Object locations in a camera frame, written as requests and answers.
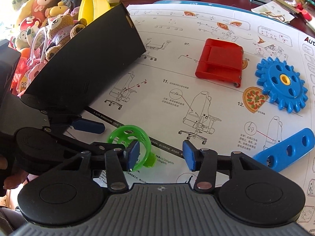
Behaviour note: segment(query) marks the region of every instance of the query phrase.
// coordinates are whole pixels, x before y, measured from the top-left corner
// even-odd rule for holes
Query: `ribbed gray plastic surface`
[[[112,195],[97,215],[80,225],[53,229],[28,223],[14,235],[306,236],[309,234],[296,223],[277,228],[255,228],[244,225],[227,216],[217,205],[214,197],[197,194],[188,184],[135,184],[126,194]]]

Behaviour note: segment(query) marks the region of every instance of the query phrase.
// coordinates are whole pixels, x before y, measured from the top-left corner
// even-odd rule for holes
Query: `green plastic toy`
[[[145,146],[145,155],[141,161],[136,163],[133,171],[140,169],[142,166],[146,168],[153,167],[156,160],[155,154],[151,153],[151,140],[149,139],[149,136],[143,131],[143,129],[134,125],[120,126],[109,135],[107,142],[113,143],[116,141],[117,144],[123,144],[125,147],[127,147],[135,137]]]

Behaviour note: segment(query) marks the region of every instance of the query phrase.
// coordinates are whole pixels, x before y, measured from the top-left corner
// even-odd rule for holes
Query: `screw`
[[[126,187],[126,185],[123,182],[115,182],[111,184],[111,189],[113,190],[122,190]]]
[[[199,182],[197,188],[200,190],[209,190],[212,187],[212,184],[209,182]]]

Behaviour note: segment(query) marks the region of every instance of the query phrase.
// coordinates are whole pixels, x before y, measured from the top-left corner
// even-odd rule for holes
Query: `blue plastic gear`
[[[300,73],[295,72],[293,66],[269,57],[262,59],[257,69],[257,84],[264,87],[262,93],[270,96],[270,103],[278,103],[279,110],[286,108],[288,113],[299,112],[305,107],[308,89],[303,86],[305,81],[300,79]]]

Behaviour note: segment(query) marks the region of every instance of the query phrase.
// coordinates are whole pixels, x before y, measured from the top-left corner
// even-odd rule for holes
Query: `yellow plastic bowl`
[[[82,0],[78,20],[84,18],[90,24],[110,9],[111,6],[107,0]]]

